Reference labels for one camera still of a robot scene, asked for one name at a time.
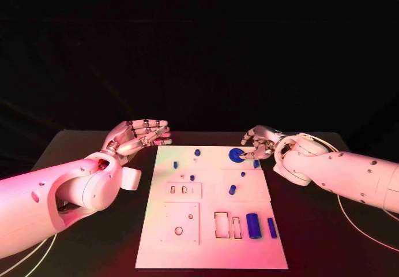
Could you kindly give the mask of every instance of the table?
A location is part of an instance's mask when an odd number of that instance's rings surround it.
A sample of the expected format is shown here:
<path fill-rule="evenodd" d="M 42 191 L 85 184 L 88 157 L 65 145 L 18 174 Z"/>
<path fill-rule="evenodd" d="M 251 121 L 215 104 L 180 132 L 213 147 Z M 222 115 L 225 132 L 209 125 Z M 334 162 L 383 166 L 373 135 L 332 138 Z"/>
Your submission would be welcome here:
<path fill-rule="evenodd" d="M 78 160 L 102 146 L 108 132 L 64 130 L 33 170 Z M 340 150 L 337 133 L 310 133 Z M 175 145 L 239 146 L 244 132 L 173 132 Z M 277 269 L 136 269 L 136 258 L 153 177 L 156 147 L 141 150 L 128 167 L 143 171 L 136 192 L 121 189 L 110 208 L 59 233 L 48 257 L 30 276 L 398 276 L 399 253 L 368 239 L 347 222 L 337 196 L 314 183 L 290 183 L 274 171 L 274 159 L 262 160 L 288 270 Z M 399 223 L 375 207 L 343 199 L 353 222 L 378 239 L 399 247 Z M 41 260 L 51 240 L 5 276 L 25 276 Z M 0 272 L 29 250 L 0 260 Z"/>

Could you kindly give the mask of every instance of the cable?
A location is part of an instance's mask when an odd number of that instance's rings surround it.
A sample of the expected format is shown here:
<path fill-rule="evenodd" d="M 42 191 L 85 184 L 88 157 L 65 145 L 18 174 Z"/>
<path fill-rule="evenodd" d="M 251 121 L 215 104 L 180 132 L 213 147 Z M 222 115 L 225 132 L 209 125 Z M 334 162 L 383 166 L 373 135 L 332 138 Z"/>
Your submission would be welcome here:
<path fill-rule="evenodd" d="M 320 139 L 319 137 L 314 137 L 313 135 L 306 134 L 306 133 L 300 133 L 300 135 L 301 135 L 301 136 L 306 135 L 306 136 L 311 137 L 313 139 L 317 139 L 320 142 L 323 142 L 323 143 L 330 147 L 330 149 L 333 150 L 333 152 L 339 152 L 339 149 L 337 149 L 329 142 L 323 141 L 323 139 Z M 337 194 L 337 199 L 339 199 L 339 206 L 340 206 L 340 208 L 342 208 L 343 215 L 344 215 L 344 217 L 347 218 L 347 221 L 350 222 L 350 224 L 353 225 L 353 227 L 356 228 L 356 230 L 357 230 L 368 238 L 370 238 L 370 240 L 373 240 L 378 244 L 383 245 L 383 246 L 388 247 L 389 249 L 392 249 L 392 250 L 395 250 L 395 251 L 399 252 L 399 249 L 396 249 L 395 247 L 392 247 L 392 246 L 383 244 L 380 241 L 378 241 L 372 236 L 369 236 L 369 235 L 360 230 L 360 228 L 359 228 L 359 227 L 355 225 L 355 223 L 352 222 L 352 219 L 349 218 L 347 213 L 344 212 L 343 204 L 342 204 L 342 199 L 340 199 L 340 197 L 339 197 L 339 194 Z M 399 220 L 399 218 L 395 217 L 385 209 L 382 209 L 382 210 L 388 213 L 388 215 L 389 215 L 391 217 L 393 217 L 396 220 Z"/>
<path fill-rule="evenodd" d="M 22 262 L 33 255 L 33 253 L 38 251 L 38 249 L 42 247 L 42 245 L 45 244 L 45 242 L 48 241 L 48 239 L 45 239 L 41 244 L 38 245 L 38 247 L 32 250 L 32 252 L 23 257 L 23 259 L 5 271 L 0 273 L 0 277 L 9 273 L 20 264 Z"/>

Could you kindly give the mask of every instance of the white robotic arm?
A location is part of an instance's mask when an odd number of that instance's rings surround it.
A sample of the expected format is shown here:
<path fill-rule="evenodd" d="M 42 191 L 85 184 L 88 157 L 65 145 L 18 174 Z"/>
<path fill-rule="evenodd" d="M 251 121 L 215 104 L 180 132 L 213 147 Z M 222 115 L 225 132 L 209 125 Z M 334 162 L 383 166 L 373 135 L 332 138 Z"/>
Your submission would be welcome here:
<path fill-rule="evenodd" d="M 251 137 L 257 149 L 242 154 L 242 159 L 267 159 L 274 153 L 274 171 L 290 182 L 306 186 L 314 181 L 343 197 L 399 213 L 398 163 L 349 152 L 329 152 L 316 137 L 303 133 L 287 136 L 261 125 L 247 132 L 241 143 Z"/>
<path fill-rule="evenodd" d="M 120 188 L 137 189 L 141 172 L 123 165 L 144 147 L 172 143 L 167 124 L 147 119 L 126 121 L 110 132 L 101 152 L 0 180 L 0 258 L 105 209 Z M 56 197 L 68 202 L 62 208 Z"/>

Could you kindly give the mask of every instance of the peg board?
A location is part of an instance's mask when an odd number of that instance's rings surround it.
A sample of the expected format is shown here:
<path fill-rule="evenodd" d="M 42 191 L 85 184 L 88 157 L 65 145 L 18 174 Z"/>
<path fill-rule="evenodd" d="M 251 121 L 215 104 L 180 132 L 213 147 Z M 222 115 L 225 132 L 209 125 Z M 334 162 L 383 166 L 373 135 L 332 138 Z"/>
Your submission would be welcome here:
<path fill-rule="evenodd" d="M 232 148 L 159 146 L 137 268 L 288 269 L 280 235 L 272 238 L 268 228 L 267 219 L 274 219 L 275 228 L 277 219 L 264 171 L 261 166 L 254 168 L 254 160 L 235 163 L 229 159 Z M 241 149 L 254 151 L 254 147 Z M 236 186 L 234 195 L 231 185 Z M 225 226 L 219 226 L 216 215 L 226 213 L 228 220 L 218 220 Z M 258 214 L 260 239 L 249 238 L 249 213 Z M 223 238 L 216 238 L 216 228 Z"/>

